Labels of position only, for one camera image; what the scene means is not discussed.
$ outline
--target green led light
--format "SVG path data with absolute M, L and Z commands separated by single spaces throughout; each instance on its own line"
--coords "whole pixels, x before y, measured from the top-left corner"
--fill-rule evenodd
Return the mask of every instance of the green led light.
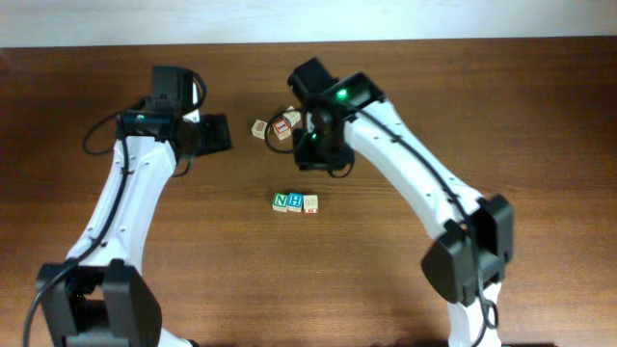
M 338 92 L 336 92 L 336 97 L 338 97 L 339 99 L 343 99 L 347 97 L 347 90 L 340 90 Z

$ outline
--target brown wooden surface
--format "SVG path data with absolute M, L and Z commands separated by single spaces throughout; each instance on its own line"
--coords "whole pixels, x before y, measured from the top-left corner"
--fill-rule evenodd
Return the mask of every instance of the brown wooden surface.
M 198 71 L 234 143 L 159 201 L 144 274 L 168 329 L 226 346 L 446 339 L 419 266 L 430 240 L 379 172 L 359 157 L 346 179 L 299 173 L 250 135 L 297 105 L 286 78 L 315 55 L 367 72 L 448 168 L 514 204 L 504 341 L 617 345 L 615 38 L 2 50 L 0 344 L 17 345 L 40 266 L 64 259 L 107 177 L 82 136 L 149 93 L 152 65 Z M 319 214 L 272 211 L 288 190 L 318 194 Z M 49 344 L 40 312 L 32 340 Z

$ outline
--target black bracket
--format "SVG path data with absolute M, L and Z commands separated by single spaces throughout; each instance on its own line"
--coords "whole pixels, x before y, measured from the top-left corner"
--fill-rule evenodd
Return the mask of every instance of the black bracket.
M 205 115 L 200 119 L 201 142 L 196 156 L 216 153 L 232 148 L 228 119 L 225 114 Z
M 363 73 L 339 81 L 316 58 L 296 67 L 287 85 L 306 109 L 305 129 L 292 133 L 300 170 L 332 172 L 353 166 L 356 159 L 345 143 L 345 122 L 353 119 L 357 109 L 383 100 L 384 93 Z
M 484 287 L 505 279 L 505 266 L 513 256 L 514 209 L 502 196 L 480 199 L 470 217 L 476 230 L 479 266 Z M 448 302 L 473 304 L 477 297 L 476 269 L 467 232 L 452 220 L 422 259 L 422 271 L 433 288 Z
M 44 264 L 37 289 L 63 268 Z M 104 300 L 89 300 L 98 286 Z M 161 307 L 137 270 L 122 260 L 76 268 L 41 305 L 55 347 L 156 347 L 161 336 Z

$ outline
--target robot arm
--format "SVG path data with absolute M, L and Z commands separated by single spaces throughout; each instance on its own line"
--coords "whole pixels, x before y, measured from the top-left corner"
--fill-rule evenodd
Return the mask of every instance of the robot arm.
M 177 67 L 155 67 L 152 73 L 146 109 L 121 113 L 112 168 L 90 222 L 65 264 L 44 264 L 40 270 L 39 290 L 81 259 L 43 293 L 41 305 L 55 346 L 197 346 L 162 329 L 160 306 L 141 277 L 142 255 L 156 203 L 178 159 L 226 150 L 231 143 L 224 115 L 200 117 L 205 85 L 198 75 Z M 84 258 L 99 235 L 100 244 Z M 89 300 L 97 287 L 104 300 Z
M 495 330 L 485 329 L 478 294 L 496 304 L 512 257 L 513 211 L 497 196 L 485 200 L 449 171 L 405 126 L 392 103 L 363 74 L 338 81 L 313 59 L 297 67 L 288 84 L 303 103 L 305 130 L 296 130 L 294 157 L 301 170 L 341 170 L 353 165 L 353 150 L 362 154 L 409 203 L 435 243 L 422 270 L 447 300 L 452 347 L 501 346 Z M 426 163 L 407 148 L 406 143 Z M 434 169 L 432 173 L 427 166 Z M 464 216 L 436 179 L 441 177 L 477 230 L 478 263 L 461 224 Z M 488 319 L 496 321 L 495 311 Z
M 450 189 L 460 197 L 459 200 L 468 214 L 472 214 L 479 208 L 477 201 L 482 198 L 482 195 L 452 174 L 414 136 L 399 118 L 391 102 L 375 101 L 366 106 L 364 110 L 379 117 L 385 126 L 394 130 L 402 140 L 428 160 L 440 176 L 446 178 Z M 443 225 L 446 221 L 463 222 L 458 210 L 448 202 L 448 196 L 442 187 L 411 153 L 394 143 L 387 133 L 376 127 L 362 114 L 356 114 L 356 117 L 356 120 L 345 123 L 345 142 L 357 153 L 370 160 L 388 179 L 412 207 L 432 239 L 443 235 Z M 484 289 L 485 297 L 496 303 L 500 288 L 500 283 L 490 285 Z M 476 300 L 469 307 L 460 303 L 448 303 L 447 309 L 451 331 L 448 339 L 449 345 L 451 347 L 471 346 L 483 329 L 483 317 L 478 301 Z M 501 341 L 495 330 L 488 330 L 478 346 L 501 346 Z

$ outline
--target alphabet block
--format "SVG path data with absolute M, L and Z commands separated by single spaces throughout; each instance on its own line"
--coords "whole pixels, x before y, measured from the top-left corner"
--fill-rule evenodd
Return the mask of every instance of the alphabet block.
M 263 120 L 256 120 L 255 124 L 253 125 L 253 129 L 251 129 L 253 131 L 253 136 L 264 140 L 266 137 L 266 125 L 268 123 L 263 121 Z
M 302 212 L 302 202 L 304 197 L 301 194 L 289 193 L 287 197 L 287 210 L 292 212 Z
M 275 211 L 287 212 L 287 195 L 276 193 L 272 201 L 272 208 Z
M 319 205 L 317 203 L 316 195 L 305 196 L 304 203 L 305 203 L 305 213 L 317 213 L 317 209 L 319 208 Z
M 274 133 L 277 134 L 279 140 L 286 139 L 291 135 L 291 126 L 289 126 L 287 120 L 279 120 L 272 127 L 274 127 Z
M 289 106 L 289 108 L 287 109 L 287 112 L 282 114 L 282 116 L 285 118 L 285 120 L 287 120 L 287 122 L 291 126 L 296 125 L 296 123 L 300 121 L 300 118 L 302 117 L 302 115 L 300 114 L 300 111 L 294 110 L 293 106 Z

